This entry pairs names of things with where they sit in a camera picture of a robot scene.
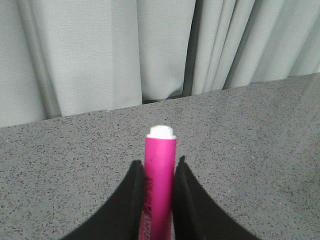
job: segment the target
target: gray speckled countertop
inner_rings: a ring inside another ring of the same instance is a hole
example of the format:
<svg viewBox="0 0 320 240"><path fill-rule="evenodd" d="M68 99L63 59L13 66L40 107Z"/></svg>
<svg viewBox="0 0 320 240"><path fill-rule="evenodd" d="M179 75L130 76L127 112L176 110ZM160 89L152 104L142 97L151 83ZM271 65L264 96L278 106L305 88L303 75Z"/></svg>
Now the gray speckled countertop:
<svg viewBox="0 0 320 240"><path fill-rule="evenodd" d="M0 128L0 239L59 239L166 124L212 198L263 240L320 239L320 73Z"/></svg>

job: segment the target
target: gray curtain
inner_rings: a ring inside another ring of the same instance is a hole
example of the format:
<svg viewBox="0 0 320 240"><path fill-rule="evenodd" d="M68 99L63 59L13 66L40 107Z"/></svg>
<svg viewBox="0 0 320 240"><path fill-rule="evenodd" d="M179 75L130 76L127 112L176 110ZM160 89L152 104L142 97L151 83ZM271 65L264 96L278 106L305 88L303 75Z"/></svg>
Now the gray curtain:
<svg viewBox="0 0 320 240"><path fill-rule="evenodd" d="M0 0L0 127L320 71L318 0Z"/></svg>

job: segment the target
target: highlighter cap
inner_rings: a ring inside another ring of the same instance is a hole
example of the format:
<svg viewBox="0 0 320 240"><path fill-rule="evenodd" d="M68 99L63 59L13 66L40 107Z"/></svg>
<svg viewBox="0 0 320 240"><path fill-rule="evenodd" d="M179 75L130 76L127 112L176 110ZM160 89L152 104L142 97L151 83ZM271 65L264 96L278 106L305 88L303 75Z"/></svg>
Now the highlighter cap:
<svg viewBox="0 0 320 240"><path fill-rule="evenodd" d="M174 130L172 129L172 127L169 127L166 125L156 125L151 127L150 134L147 134L146 137L153 138L153 139L167 139L167 140L176 139L176 136L174 135Z"/></svg>

